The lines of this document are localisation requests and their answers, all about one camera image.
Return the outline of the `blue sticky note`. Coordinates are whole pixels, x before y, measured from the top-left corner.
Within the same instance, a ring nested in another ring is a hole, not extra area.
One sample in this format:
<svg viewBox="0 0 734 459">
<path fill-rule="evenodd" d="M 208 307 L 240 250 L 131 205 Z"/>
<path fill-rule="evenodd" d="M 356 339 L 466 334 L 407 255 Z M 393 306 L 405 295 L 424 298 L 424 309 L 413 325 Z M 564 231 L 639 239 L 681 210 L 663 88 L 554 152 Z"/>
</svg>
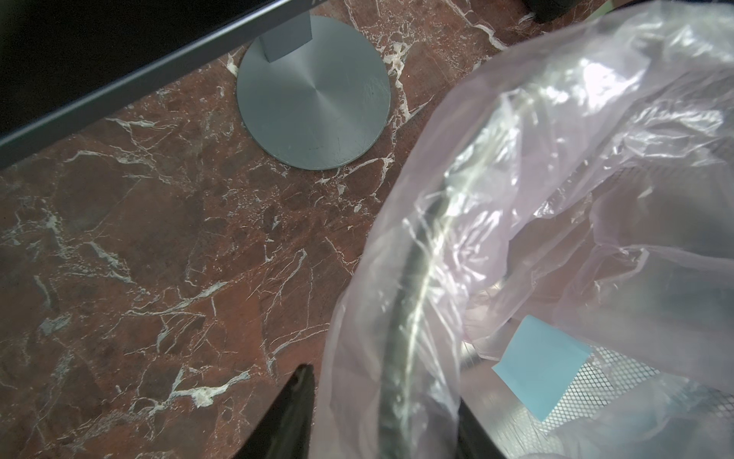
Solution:
<svg viewBox="0 0 734 459">
<path fill-rule="evenodd" d="M 523 318 L 493 371 L 545 421 L 592 355 L 592 348 L 533 316 Z"/>
</svg>

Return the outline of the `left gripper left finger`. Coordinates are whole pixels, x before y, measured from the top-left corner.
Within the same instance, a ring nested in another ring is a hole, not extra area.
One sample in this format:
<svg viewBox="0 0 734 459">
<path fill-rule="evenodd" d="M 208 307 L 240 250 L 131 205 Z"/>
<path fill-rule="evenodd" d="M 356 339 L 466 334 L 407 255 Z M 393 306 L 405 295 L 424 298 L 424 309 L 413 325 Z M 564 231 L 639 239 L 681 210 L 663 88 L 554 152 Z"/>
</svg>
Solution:
<svg viewBox="0 0 734 459">
<path fill-rule="evenodd" d="M 314 406 L 313 365 L 302 363 L 233 458 L 307 458 Z"/>
</svg>

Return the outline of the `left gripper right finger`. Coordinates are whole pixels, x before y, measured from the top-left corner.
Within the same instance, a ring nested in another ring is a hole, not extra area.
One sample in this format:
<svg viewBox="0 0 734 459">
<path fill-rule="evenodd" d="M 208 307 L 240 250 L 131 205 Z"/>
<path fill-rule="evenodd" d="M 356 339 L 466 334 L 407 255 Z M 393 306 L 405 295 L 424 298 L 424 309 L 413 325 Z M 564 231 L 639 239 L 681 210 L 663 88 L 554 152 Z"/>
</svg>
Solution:
<svg viewBox="0 0 734 459">
<path fill-rule="evenodd" d="M 459 407 L 457 459 L 505 459 L 464 400 Z"/>
</svg>

